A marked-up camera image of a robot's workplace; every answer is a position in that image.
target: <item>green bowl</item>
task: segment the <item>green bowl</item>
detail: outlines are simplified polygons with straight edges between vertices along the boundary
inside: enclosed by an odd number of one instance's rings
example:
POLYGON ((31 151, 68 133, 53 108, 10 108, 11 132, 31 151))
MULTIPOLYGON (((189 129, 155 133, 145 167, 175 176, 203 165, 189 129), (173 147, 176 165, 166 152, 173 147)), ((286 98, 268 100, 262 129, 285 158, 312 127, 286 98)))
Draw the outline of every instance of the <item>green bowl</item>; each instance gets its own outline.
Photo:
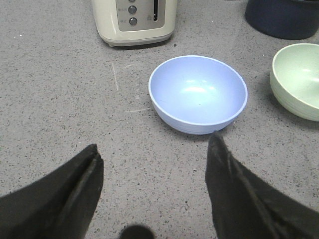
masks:
POLYGON ((319 121, 319 45, 299 43, 278 51, 270 85, 279 103, 291 113, 319 121))

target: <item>granite countertop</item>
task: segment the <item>granite countertop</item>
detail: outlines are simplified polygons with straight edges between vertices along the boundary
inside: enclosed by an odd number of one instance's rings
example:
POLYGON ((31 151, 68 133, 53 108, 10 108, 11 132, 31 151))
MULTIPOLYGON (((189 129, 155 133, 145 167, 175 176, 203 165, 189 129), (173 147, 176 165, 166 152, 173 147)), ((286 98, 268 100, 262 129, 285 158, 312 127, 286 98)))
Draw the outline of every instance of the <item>granite countertop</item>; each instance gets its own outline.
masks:
POLYGON ((319 43, 262 34, 246 0, 178 2, 170 40, 109 47, 91 2, 2 1, 0 196, 48 174, 90 143, 104 159, 104 187, 87 239, 115 239, 131 223, 157 238, 216 238, 204 172, 208 135, 167 126, 148 95, 161 62, 203 55, 232 66, 249 92, 222 130, 234 156, 262 179, 319 211, 319 123, 285 110, 269 73, 284 46, 319 43))

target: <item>cream toaster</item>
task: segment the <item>cream toaster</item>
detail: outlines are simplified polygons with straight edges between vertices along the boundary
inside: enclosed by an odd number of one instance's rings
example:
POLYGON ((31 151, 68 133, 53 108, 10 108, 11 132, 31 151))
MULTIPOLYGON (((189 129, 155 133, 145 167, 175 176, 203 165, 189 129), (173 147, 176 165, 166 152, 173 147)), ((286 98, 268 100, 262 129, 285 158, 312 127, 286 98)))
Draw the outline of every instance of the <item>cream toaster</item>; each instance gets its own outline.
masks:
POLYGON ((110 46, 133 46, 169 39, 177 0, 92 0, 95 24, 110 46))

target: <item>bowl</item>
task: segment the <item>bowl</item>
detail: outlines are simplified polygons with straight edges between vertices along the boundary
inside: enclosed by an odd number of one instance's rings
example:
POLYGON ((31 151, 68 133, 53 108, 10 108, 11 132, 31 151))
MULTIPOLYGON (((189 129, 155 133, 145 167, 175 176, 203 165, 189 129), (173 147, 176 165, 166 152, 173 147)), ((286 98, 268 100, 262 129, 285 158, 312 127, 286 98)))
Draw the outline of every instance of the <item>bowl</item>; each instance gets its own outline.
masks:
POLYGON ((279 50, 270 84, 283 107, 299 117, 319 121, 319 45, 299 43, 279 50))
POLYGON ((313 36, 319 28, 317 0, 248 0, 245 18, 267 35, 298 40, 313 36))
POLYGON ((204 56, 179 56, 157 66, 149 93, 163 121, 189 134, 226 127, 243 111, 248 97, 234 69, 204 56))

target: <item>light blue bowl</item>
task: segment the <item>light blue bowl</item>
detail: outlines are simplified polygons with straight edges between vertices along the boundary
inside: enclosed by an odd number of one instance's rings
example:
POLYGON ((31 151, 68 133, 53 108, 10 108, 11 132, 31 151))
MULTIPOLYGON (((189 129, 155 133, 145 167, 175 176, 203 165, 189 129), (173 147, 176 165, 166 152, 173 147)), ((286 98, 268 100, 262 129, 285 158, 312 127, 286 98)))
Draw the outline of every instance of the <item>light blue bowl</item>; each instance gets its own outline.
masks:
POLYGON ((151 74, 149 93, 158 115, 190 134, 226 127, 243 111, 248 97, 234 69, 204 56, 180 56, 160 64, 151 74))

